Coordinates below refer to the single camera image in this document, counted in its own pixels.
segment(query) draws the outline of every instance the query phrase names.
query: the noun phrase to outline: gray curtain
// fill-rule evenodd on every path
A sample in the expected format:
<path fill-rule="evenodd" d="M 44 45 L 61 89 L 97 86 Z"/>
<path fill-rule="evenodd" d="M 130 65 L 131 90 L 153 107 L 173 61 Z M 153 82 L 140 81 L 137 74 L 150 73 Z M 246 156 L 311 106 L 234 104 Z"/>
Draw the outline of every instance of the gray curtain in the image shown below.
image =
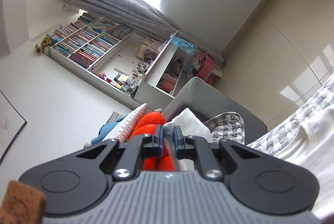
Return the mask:
<path fill-rule="evenodd" d="M 162 42 L 167 40 L 171 33 L 180 30 L 175 23 L 171 24 L 166 16 L 143 0 L 64 0 L 64 3 L 96 16 L 107 17 L 116 23 L 125 24 L 143 37 L 151 37 Z M 219 54 L 186 32 L 180 31 L 178 36 L 196 44 L 200 50 L 209 53 L 218 62 L 224 61 Z"/>

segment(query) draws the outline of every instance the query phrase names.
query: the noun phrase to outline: checkered blanket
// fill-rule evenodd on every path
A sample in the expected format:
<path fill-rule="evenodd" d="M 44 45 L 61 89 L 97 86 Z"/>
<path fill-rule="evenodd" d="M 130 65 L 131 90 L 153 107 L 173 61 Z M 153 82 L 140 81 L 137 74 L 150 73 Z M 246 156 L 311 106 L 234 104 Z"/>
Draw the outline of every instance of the checkered blanket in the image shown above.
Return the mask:
<path fill-rule="evenodd" d="M 236 112 L 222 113 L 203 124 L 210 130 L 213 143 L 223 138 L 245 144 L 243 119 Z"/>
<path fill-rule="evenodd" d="M 275 155 L 292 141 L 302 122 L 332 104 L 334 104 L 334 74 L 302 107 L 276 128 L 247 146 L 269 155 Z"/>

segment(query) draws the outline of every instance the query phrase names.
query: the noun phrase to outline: pink basket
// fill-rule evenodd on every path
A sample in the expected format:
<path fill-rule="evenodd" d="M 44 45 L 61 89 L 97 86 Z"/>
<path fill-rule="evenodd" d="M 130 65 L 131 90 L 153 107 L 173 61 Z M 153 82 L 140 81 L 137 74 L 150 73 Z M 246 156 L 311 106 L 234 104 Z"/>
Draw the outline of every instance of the pink basket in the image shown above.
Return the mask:
<path fill-rule="evenodd" d="M 212 70 L 213 70 L 213 60 L 209 55 L 206 54 L 204 66 L 197 74 L 197 77 L 200 77 L 201 79 L 205 80 Z"/>

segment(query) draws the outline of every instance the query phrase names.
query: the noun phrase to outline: brown object with smiley face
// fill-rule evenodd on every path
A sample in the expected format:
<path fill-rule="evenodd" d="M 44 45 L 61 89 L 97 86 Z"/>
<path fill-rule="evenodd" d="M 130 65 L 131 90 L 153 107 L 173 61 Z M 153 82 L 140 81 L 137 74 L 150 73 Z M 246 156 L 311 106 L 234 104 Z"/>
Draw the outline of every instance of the brown object with smiley face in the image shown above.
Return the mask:
<path fill-rule="evenodd" d="M 46 196 L 31 186 L 9 182 L 2 207 L 0 224 L 40 224 Z"/>

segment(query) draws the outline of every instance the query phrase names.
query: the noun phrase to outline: sofa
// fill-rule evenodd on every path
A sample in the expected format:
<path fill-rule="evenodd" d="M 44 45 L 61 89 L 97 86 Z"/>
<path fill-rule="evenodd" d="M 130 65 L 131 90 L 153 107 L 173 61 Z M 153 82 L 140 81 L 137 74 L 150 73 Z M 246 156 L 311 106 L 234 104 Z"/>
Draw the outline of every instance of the sofa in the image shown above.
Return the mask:
<path fill-rule="evenodd" d="M 225 112 L 240 114 L 245 128 L 245 145 L 267 133 L 261 119 L 199 77 L 189 80 L 162 114 L 166 121 L 171 121 L 186 108 L 202 122 Z"/>

